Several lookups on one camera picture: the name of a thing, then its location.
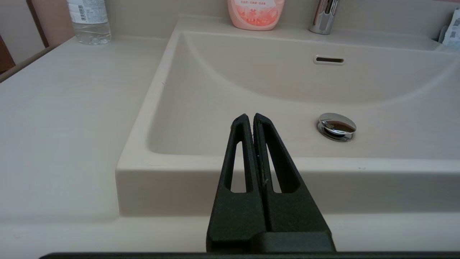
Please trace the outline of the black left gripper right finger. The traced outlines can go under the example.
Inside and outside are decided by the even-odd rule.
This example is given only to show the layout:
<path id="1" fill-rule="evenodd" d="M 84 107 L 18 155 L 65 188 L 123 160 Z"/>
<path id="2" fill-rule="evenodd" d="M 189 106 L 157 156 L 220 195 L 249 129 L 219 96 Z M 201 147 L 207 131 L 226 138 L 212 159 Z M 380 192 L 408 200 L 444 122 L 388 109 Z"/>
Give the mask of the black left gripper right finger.
<path id="1" fill-rule="evenodd" d="M 266 231 L 252 238 L 253 252 L 335 252 L 332 233 L 272 121 L 254 116 Z"/>

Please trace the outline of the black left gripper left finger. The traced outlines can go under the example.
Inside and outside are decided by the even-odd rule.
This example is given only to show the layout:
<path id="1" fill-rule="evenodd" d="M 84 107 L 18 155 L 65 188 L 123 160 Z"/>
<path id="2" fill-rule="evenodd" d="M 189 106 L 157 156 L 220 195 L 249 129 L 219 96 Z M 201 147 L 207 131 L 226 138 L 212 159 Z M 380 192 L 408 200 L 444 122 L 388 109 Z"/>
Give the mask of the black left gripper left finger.
<path id="1" fill-rule="evenodd" d="M 238 143 L 243 145 L 244 193 L 231 190 Z M 249 252 L 251 238 L 266 231 L 256 157 L 248 115 L 240 115 L 230 128 L 207 228 L 207 252 Z"/>

